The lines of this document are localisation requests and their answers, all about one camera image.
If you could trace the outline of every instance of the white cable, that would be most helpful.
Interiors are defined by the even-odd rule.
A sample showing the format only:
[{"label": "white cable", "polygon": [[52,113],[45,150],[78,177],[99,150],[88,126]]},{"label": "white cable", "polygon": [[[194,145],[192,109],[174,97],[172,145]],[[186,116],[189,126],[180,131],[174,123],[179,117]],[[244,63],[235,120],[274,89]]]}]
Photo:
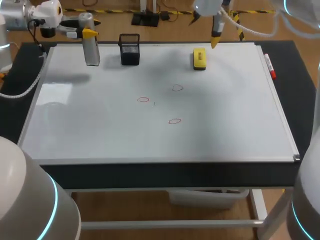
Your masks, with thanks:
[{"label": "white cable", "polygon": [[220,12],[223,13],[223,15],[226,17],[226,19],[228,19],[228,21],[238,27],[239,29],[242,29],[243,31],[245,32],[248,32],[248,33],[251,33],[251,34],[254,34],[254,35],[257,35],[257,36],[261,36],[261,37],[265,37],[265,38],[271,38],[273,37],[277,31],[278,31],[278,12],[275,13],[274,15],[274,25],[273,25],[273,31],[272,33],[262,33],[262,32],[258,32],[258,31],[254,31],[254,30],[251,30],[249,28],[246,28],[245,26],[242,26],[238,23],[236,23],[229,15],[228,13],[224,10],[223,7],[220,8]]},{"label": "white cable", "polygon": [[45,67],[46,61],[47,61],[47,54],[44,52],[42,54],[43,57],[43,63],[42,63],[42,67],[38,73],[38,75],[36,76],[34,82],[31,84],[31,86],[23,93],[19,94],[19,95],[6,95],[0,92],[0,97],[5,98],[5,99],[19,99],[24,97],[25,95],[27,95],[28,93],[30,93],[30,91],[35,87],[35,85],[38,83],[40,77],[41,77],[41,73]]},{"label": "white cable", "polygon": [[20,47],[18,46],[18,44],[16,44],[14,41],[11,41],[11,42],[9,42],[9,43],[15,45],[18,50],[20,49]]},{"label": "white cable", "polygon": [[305,38],[305,39],[319,39],[320,38],[320,33],[306,33],[306,32],[302,32],[299,31],[297,29],[295,29],[291,23],[289,22],[289,20],[285,17],[284,13],[281,12],[280,13],[286,27],[291,30],[291,32],[293,32],[294,34],[298,35],[299,37]]}]

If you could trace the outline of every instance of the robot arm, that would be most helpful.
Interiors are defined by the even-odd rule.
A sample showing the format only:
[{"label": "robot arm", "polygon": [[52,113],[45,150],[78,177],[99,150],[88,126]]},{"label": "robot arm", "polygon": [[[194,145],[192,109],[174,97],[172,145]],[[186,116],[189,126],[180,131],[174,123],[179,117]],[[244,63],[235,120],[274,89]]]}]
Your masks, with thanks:
[{"label": "robot arm", "polygon": [[63,16],[58,0],[45,1],[38,6],[31,5],[29,0],[0,0],[0,72],[7,72],[12,66],[7,31],[33,28],[40,28],[44,38],[52,38],[58,32],[71,39],[82,39],[86,64],[98,66],[100,54],[95,31],[98,24],[100,22],[87,12],[78,17]]}]

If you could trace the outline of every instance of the white table leg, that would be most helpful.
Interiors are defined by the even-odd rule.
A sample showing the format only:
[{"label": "white table leg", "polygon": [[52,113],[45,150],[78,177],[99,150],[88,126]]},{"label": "white table leg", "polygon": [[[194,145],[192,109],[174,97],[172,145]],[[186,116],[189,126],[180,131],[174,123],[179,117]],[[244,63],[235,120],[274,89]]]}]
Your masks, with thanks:
[{"label": "white table leg", "polygon": [[140,0],[140,12],[147,10],[147,0]]},{"label": "white table leg", "polygon": [[269,240],[287,216],[289,202],[292,197],[292,189],[286,189],[271,212],[263,221],[263,227],[257,229],[259,240]]}]

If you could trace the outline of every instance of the blue light ring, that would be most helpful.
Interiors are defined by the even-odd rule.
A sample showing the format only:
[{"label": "blue light ring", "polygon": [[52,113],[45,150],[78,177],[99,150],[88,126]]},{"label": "blue light ring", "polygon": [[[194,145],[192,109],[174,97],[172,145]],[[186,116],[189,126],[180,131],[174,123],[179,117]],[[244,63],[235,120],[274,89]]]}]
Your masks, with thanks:
[{"label": "blue light ring", "polygon": [[302,224],[300,223],[300,221],[299,221],[299,219],[298,219],[298,217],[297,217],[297,215],[296,215],[296,211],[295,211],[295,208],[294,208],[294,203],[293,203],[293,201],[291,201],[291,205],[292,205],[293,215],[294,215],[295,220],[296,220],[296,222],[298,223],[299,227],[302,229],[302,231],[304,232],[304,234],[308,236],[308,238],[309,238],[310,240],[315,240],[315,239],[313,239],[313,238],[310,236],[309,233],[307,233],[307,231],[304,229],[304,227],[303,227]]},{"label": "blue light ring", "polygon": [[8,48],[10,47],[10,43],[6,44],[6,45],[3,45],[3,46],[0,46],[0,49],[5,49],[5,48]]},{"label": "blue light ring", "polygon": [[53,183],[53,187],[54,187],[54,206],[53,206],[53,210],[51,213],[51,217],[48,221],[48,223],[46,224],[44,230],[42,231],[41,235],[36,239],[36,240],[42,240],[44,238],[44,236],[46,235],[46,233],[48,232],[54,218],[57,212],[57,208],[58,208],[58,189],[57,189],[57,185],[55,183],[55,181],[52,179],[52,177],[48,174],[48,176],[50,177],[52,183]]}]

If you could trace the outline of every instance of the whiteboard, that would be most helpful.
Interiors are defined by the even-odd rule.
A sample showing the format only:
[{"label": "whiteboard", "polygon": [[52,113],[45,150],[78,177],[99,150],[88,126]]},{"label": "whiteboard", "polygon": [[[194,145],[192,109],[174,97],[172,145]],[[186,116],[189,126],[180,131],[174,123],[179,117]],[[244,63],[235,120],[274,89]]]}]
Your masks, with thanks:
[{"label": "whiteboard", "polygon": [[[193,69],[195,47],[207,68]],[[19,145],[41,165],[292,162],[298,154],[261,48],[253,43],[141,44],[98,67],[82,46],[50,49]]]}]

